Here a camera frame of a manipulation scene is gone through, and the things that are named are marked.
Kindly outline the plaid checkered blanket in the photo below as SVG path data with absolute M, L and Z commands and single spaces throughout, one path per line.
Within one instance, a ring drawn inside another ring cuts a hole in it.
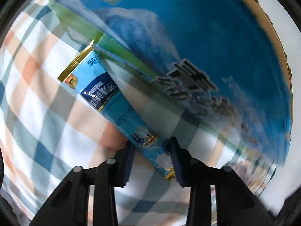
M 58 75 L 79 53 L 49 7 L 31 0 L 1 46 L 1 195 L 20 225 L 29 225 L 47 197 L 77 165 L 98 166 L 114 156 L 109 145 L 126 139 L 83 98 L 61 86 Z M 115 64 L 110 74 L 143 120 L 209 166 L 231 165 L 259 195 L 275 165 L 258 159 L 229 129 L 212 132 L 188 111 Z

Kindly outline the brown cardboard box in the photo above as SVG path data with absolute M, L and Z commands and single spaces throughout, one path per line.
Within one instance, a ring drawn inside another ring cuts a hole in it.
M 291 73 L 257 0 L 49 0 L 71 39 L 138 73 L 212 129 L 278 164 L 292 126 Z

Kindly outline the blue Nestle sachet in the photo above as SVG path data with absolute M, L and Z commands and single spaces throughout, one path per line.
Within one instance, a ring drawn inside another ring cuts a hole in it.
M 171 181 L 175 177 L 166 138 L 149 128 L 134 110 L 103 66 L 92 43 L 72 60 L 58 80 L 109 120 L 165 179 Z

